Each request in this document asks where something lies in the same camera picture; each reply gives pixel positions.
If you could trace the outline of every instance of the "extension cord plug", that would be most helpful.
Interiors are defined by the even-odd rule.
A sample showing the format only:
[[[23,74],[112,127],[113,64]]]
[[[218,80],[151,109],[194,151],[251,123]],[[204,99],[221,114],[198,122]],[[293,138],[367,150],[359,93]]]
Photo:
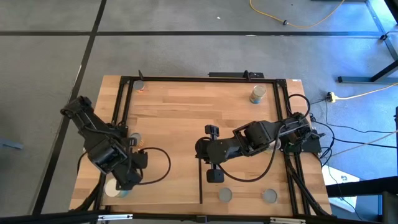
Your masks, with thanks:
[[[328,92],[327,96],[326,96],[326,100],[331,102],[331,103],[336,103],[336,100],[338,99],[338,97],[335,95],[335,93],[333,92]]]

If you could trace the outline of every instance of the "concrete floor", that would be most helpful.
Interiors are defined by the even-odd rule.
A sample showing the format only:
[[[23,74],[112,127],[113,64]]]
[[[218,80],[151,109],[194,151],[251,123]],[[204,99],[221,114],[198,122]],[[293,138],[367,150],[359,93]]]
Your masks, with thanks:
[[[394,19],[382,0],[372,0],[386,30]],[[309,0],[253,1],[296,24],[310,24],[330,12],[337,2]],[[100,0],[0,0],[0,30],[91,30]],[[134,0],[108,1],[100,30],[291,30],[252,11],[248,1]],[[336,14],[312,31],[377,31],[364,3],[344,3]],[[29,213],[40,177],[67,102],[87,37],[0,37],[0,136],[25,145],[22,151],[0,149],[0,217]],[[206,76],[208,72],[264,72],[267,78],[302,79],[310,101],[326,92],[350,96],[380,85],[338,84],[340,75],[374,75],[393,61],[377,39],[327,37],[97,37],[80,94],[94,103],[103,75]],[[393,131],[397,88],[328,105],[333,124],[362,130]],[[325,104],[312,107],[325,121]],[[327,135],[330,133],[315,125]],[[336,137],[370,141],[380,134],[360,134],[334,128]],[[380,144],[395,145],[394,137]],[[70,125],[44,212],[64,212],[72,194],[76,163],[83,140]],[[334,151],[353,145],[336,142]],[[363,179],[397,174],[393,149],[363,147],[331,159],[330,165]],[[371,218],[374,209],[357,205]],[[350,217],[333,209],[341,217]]]

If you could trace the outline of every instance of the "wooden table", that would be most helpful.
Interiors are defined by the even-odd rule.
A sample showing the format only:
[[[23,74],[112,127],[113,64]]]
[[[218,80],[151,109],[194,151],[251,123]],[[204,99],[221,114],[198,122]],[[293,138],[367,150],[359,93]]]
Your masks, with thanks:
[[[120,76],[105,76],[99,91],[95,113],[105,122],[113,114]],[[260,104],[249,101],[255,83],[205,82],[145,82],[143,92],[134,91],[127,125],[129,133],[138,132],[143,147],[160,147],[172,160],[170,174],[161,182],[135,186],[124,198],[104,195],[103,205],[111,205],[113,212],[172,213],[207,215],[278,215],[291,216],[286,170],[281,152],[276,152],[269,173],[253,183],[237,182],[225,176],[222,184],[209,184],[202,164],[203,204],[199,203],[198,160],[194,145],[205,134],[205,125],[220,128],[220,137],[231,137],[232,130],[250,121],[277,121],[274,92],[271,84],[264,84],[267,93]],[[287,80],[289,94],[303,94],[300,80]],[[304,113],[305,101],[292,98],[293,111]],[[161,177],[168,166],[161,152],[148,151],[149,165],[144,169],[144,182]],[[223,164],[232,175],[244,179],[259,176],[269,163],[271,152],[254,157],[239,157]],[[331,212],[319,161],[311,154],[302,154],[305,183],[317,202]],[[99,171],[85,157],[80,166],[70,208],[79,206],[98,182]],[[233,192],[229,203],[220,202],[218,192],[228,187]],[[276,203],[265,203],[262,193],[274,189]],[[300,191],[296,186],[298,210],[303,213]]]

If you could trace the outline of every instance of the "yellow cable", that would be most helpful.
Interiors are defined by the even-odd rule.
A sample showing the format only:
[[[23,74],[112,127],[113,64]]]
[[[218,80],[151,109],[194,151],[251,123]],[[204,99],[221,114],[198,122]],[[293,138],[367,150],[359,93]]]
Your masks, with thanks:
[[[388,89],[388,88],[390,88],[390,87],[393,87],[394,85],[398,85],[398,83],[394,83],[394,84],[389,85],[389,86],[387,86],[387,87],[380,88],[380,89],[378,89],[378,90],[369,91],[369,92],[367,92],[367,93],[362,93],[362,94],[355,95],[355,96],[350,96],[350,97],[338,97],[338,96],[336,96],[336,100],[350,100],[350,99],[357,98],[357,97],[360,97],[360,96],[364,96],[364,95],[368,95],[368,94],[371,94],[371,93],[375,93],[375,92],[377,92],[377,91],[381,91],[381,90]]]
[[[284,20],[279,19],[279,18],[276,17],[276,16],[270,15],[270,14],[265,13],[265,12],[261,12],[260,10],[254,8],[254,6],[253,6],[253,4],[252,4],[251,1],[252,1],[252,0],[250,0],[250,7],[251,7],[254,11],[256,11],[256,12],[262,14],[262,15],[271,17],[271,18],[273,18],[273,19],[275,19],[275,20],[277,20],[277,21],[279,21],[279,22],[282,22],[282,23],[284,22]],[[312,24],[312,25],[310,25],[310,26],[297,26],[297,25],[291,24],[291,23],[289,23],[289,22],[287,22],[286,25],[289,25],[289,26],[292,26],[292,27],[295,27],[295,28],[298,28],[298,29],[308,29],[308,28],[314,27],[314,26],[316,26],[316,25],[319,25],[321,22],[325,21],[325,20],[326,20],[327,18],[329,18],[331,15],[333,15],[333,13],[335,13],[335,11],[336,11],[344,2],[345,2],[345,0],[341,0],[340,4],[339,4],[331,13],[329,13],[329,15],[327,15],[325,18],[321,19],[319,22],[317,22],[317,23],[315,23],[315,24]]]

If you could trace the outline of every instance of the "wooden tabletop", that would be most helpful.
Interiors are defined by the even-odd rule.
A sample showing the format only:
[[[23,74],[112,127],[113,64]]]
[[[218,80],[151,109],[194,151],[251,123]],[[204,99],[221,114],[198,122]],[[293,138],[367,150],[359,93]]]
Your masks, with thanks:
[[[120,76],[104,76],[95,113],[110,122],[113,114]],[[206,181],[209,165],[202,163],[203,204],[199,204],[198,159],[194,145],[205,134],[205,125],[220,128],[220,138],[230,138],[232,130],[251,121],[277,121],[274,92],[271,84],[262,84],[267,92],[260,104],[249,101],[254,83],[206,82],[145,82],[143,92],[132,94],[127,125],[129,133],[138,132],[143,147],[160,147],[172,160],[169,175],[151,185],[135,186],[124,198],[103,197],[103,205],[111,205],[114,212],[174,213],[209,215],[278,215],[291,216],[289,188],[283,155],[276,152],[269,173],[253,183],[237,182],[225,176],[222,184]],[[289,94],[303,94],[300,80],[287,80]],[[304,113],[306,103],[300,98],[290,101],[292,111]],[[148,151],[148,167],[144,182],[161,177],[167,170],[167,159],[157,151]],[[239,157],[223,164],[232,175],[252,179],[264,172],[271,152],[254,157]],[[312,154],[302,154],[305,183],[317,202],[331,212],[319,161]],[[85,157],[80,166],[70,208],[79,206],[98,182],[99,171]],[[233,192],[229,203],[220,202],[218,192],[228,187]],[[276,203],[265,203],[262,193],[273,189]],[[296,186],[298,209],[303,213],[301,196]]]

